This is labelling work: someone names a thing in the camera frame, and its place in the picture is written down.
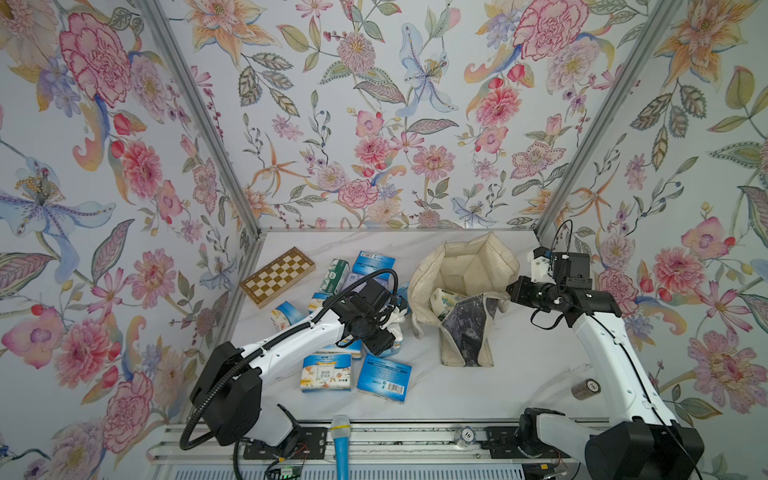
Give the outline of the blue tissue pack front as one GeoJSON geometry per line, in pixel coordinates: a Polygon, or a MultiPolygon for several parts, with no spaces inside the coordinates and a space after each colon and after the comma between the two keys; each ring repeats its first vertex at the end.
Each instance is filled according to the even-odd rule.
{"type": "Polygon", "coordinates": [[[404,403],[408,393],[412,367],[367,355],[357,381],[357,389],[390,401],[404,403]]]}

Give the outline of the cartoon print tissue pack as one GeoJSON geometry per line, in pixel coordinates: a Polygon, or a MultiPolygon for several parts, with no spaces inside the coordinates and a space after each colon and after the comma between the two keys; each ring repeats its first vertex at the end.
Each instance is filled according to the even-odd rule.
{"type": "Polygon", "coordinates": [[[466,299],[466,295],[437,288],[430,295],[429,306],[432,313],[442,322],[458,303],[466,299]]]}

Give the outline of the beige canvas tote bag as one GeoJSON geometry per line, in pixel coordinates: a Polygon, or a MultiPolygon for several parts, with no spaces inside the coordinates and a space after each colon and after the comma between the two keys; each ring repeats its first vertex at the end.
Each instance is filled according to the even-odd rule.
{"type": "Polygon", "coordinates": [[[497,313],[509,304],[506,287],[518,279],[516,255],[493,233],[465,242],[445,242],[416,268],[407,290],[411,325],[416,338],[438,332],[441,363],[448,367],[494,365],[490,335],[497,313]],[[429,298],[442,288],[466,295],[440,322],[429,298]]]}

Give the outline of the white blue tissue cube pack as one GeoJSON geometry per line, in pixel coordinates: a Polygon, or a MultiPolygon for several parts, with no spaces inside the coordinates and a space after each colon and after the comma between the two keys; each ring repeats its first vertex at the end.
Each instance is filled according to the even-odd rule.
{"type": "Polygon", "coordinates": [[[382,358],[391,357],[400,352],[404,339],[403,324],[406,321],[406,317],[406,310],[401,310],[399,307],[394,308],[385,324],[385,330],[394,336],[394,341],[392,346],[381,354],[382,358]]]}

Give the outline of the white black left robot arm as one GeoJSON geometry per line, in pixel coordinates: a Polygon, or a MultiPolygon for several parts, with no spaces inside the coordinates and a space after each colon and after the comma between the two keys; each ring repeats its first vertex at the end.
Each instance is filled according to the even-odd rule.
{"type": "Polygon", "coordinates": [[[376,280],[383,271],[361,277],[305,319],[266,340],[245,346],[226,341],[210,355],[190,393],[192,410],[179,445],[184,451],[210,440],[221,446],[260,442],[288,451],[297,445],[299,424],[283,406],[264,406],[262,394],[286,370],[329,345],[345,348],[360,340],[372,353],[390,349],[395,335],[390,317],[400,311],[398,277],[384,270],[392,287],[376,280]]]}

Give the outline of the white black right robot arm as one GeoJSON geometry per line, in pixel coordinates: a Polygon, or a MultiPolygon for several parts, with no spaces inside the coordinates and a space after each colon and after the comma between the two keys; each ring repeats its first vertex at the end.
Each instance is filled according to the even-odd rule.
{"type": "Polygon", "coordinates": [[[530,456],[563,453],[593,479],[691,479],[705,446],[664,404],[632,348],[613,295],[593,289],[585,254],[538,247],[528,255],[531,273],[507,286],[513,303],[535,314],[554,313],[584,347],[606,402],[609,425],[598,431],[563,413],[528,408],[516,432],[530,456]]]}

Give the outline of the purple tissue pack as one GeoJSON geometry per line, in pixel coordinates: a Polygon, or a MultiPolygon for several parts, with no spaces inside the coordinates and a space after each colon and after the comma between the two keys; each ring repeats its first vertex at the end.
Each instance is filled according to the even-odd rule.
{"type": "Polygon", "coordinates": [[[361,281],[361,278],[363,278],[363,275],[361,274],[354,272],[350,273],[342,286],[342,290],[345,291],[349,289],[351,285],[355,285],[352,292],[359,292],[366,285],[366,282],[361,281]]]}

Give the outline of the orange white tissue pack middle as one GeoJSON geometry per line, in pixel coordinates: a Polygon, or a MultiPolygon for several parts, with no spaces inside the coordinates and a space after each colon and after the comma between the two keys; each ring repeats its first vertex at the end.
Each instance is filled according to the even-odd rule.
{"type": "Polygon", "coordinates": [[[328,345],[323,349],[321,349],[321,352],[323,354],[331,354],[331,355],[349,354],[353,360],[360,360],[362,358],[363,343],[361,340],[357,340],[342,347],[335,344],[328,345]]]}

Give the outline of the green tissue pack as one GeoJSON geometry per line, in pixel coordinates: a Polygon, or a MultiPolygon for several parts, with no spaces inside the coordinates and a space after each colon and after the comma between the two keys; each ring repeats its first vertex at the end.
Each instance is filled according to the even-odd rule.
{"type": "Polygon", "coordinates": [[[319,291],[328,295],[338,294],[342,290],[349,273],[350,265],[346,260],[340,258],[333,259],[325,273],[319,291]]]}

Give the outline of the blue tissue pack rear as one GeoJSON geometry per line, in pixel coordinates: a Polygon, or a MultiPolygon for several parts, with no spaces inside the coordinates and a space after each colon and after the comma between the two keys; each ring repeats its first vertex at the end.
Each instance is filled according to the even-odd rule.
{"type": "Polygon", "coordinates": [[[396,260],[386,255],[360,251],[352,266],[355,279],[380,270],[392,270],[396,260]]]}

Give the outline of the brown cylinder roll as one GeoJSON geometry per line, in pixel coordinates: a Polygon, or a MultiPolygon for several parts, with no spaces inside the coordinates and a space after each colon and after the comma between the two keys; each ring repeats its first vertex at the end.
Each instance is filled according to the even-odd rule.
{"type": "Polygon", "coordinates": [[[579,401],[585,401],[601,393],[599,382],[592,378],[587,378],[571,387],[571,394],[579,401]]]}

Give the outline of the blue microphone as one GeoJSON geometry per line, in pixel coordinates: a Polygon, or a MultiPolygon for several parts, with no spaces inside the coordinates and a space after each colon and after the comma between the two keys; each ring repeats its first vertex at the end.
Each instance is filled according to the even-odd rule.
{"type": "Polygon", "coordinates": [[[345,415],[335,416],[331,421],[329,431],[333,439],[337,479],[349,480],[349,444],[351,437],[351,422],[349,418],[345,415]]]}

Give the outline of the silver round knob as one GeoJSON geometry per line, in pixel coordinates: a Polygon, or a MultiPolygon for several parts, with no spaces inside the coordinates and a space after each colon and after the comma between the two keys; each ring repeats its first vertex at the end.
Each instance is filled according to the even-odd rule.
{"type": "Polygon", "coordinates": [[[454,443],[460,449],[468,449],[476,442],[476,433],[470,426],[461,426],[456,430],[454,443]]]}

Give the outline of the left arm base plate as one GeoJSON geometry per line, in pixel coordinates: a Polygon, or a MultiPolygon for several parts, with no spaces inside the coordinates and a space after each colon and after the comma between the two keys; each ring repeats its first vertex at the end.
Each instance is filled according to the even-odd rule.
{"type": "Polygon", "coordinates": [[[295,428],[285,440],[277,446],[269,446],[263,441],[252,441],[245,444],[242,458],[244,460],[323,460],[328,446],[326,427],[295,428]]]}

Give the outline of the aluminium front rail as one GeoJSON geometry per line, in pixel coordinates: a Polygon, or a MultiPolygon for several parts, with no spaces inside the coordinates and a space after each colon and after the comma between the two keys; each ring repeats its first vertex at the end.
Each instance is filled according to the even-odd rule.
{"type": "MultiPolygon", "coordinates": [[[[485,440],[484,429],[488,426],[518,427],[518,422],[373,422],[354,421],[351,426],[349,461],[352,467],[364,464],[482,464],[482,463],[555,463],[570,466],[576,462],[566,453],[557,453],[551,447],[538,454],[525,454],[522,459],[492,459],[480,442],[485,440]],[[468,449],[460,449],[454,443],[456,430],[470,426],[476,433],[476,442],[468,449]]],[[[245,444],[238,449],[220,446],[214,440],[192,450],[178,446],[178,428],[171,428],[163,441],[150,448],[148,458],[153,466],[211,465],[230,468],[233,458],[238,458],[242,469],[265,467],[264,460],[244,460],[245,444]]]]}

